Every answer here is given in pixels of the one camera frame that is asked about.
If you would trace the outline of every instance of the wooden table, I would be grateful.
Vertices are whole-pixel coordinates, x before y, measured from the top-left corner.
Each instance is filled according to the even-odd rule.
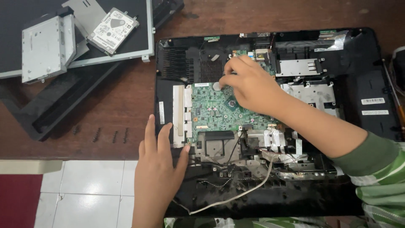
[[[405,45],[404,1],[386,0],[185,0],[185,8],[155,34],[161,38],[370,27],[382,55]],[[134,60],[114,85],[86,101],[86,109],[58,139],[32,141],[0,102],[0,159],[138,159],[148,116],[153,112],[155,60]],[[92,143],[101,127],[98,142]],[[128,141],[123,143],[125,129]],[[112,143],[118,131],[117,142]]]

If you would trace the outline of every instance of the green sleeve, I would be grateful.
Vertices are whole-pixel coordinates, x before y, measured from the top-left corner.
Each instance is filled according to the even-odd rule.
[[[358,148],[332,159],[359,186],[369,227],[405,227],[404,145],[369,132]]]

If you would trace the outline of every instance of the screw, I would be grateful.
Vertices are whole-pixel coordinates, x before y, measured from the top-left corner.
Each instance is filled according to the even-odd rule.
[[[75,136],[77,133],[79,133],[79,131],[80,131],[80,125],[76,125],[76,126],[73,128],[73,135]]]
[[[100,135],[100,131],[101,131],[101,127],[99,127],[96,131],[96,134],[93,137],[93,142],[97,142],[98,141],[98,136]]]
[[[118,134],[118,131],[115,131],[114,136],[113,136],[113,143],[115,143],[115,139],[117,138],[117,134]]]
[[[125,128],[125,134],[124,134],[124,144],[127,142],[128,129],[129,129],[129,128]]]

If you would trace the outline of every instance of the red mat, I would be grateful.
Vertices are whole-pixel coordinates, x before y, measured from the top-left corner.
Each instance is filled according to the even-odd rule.
[[[0,175],[0,227],[33,228],[42,175]]]

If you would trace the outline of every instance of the white floor tile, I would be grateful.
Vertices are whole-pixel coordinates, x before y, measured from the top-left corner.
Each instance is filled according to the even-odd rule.
[[[44,174],[42,178],[41,192],[59,193],[64,167],[65,162],[62,162],[62,168],[60,171]]]
[[[120,196],[61,194],[53,228],[115,228]]]
[[[132,213],[134,211],[134,197],[122,196],[119,204],[117,228],[132,227]]]
[[[124,161],[66,161],[60,193],[121,193]]]
[[[122,177],[122,196],[134,196],[134,176],[138,161],[125,161],[124,175]]]
[[[52,228],[58,196],[58,193],[41,193],[34,228]]]

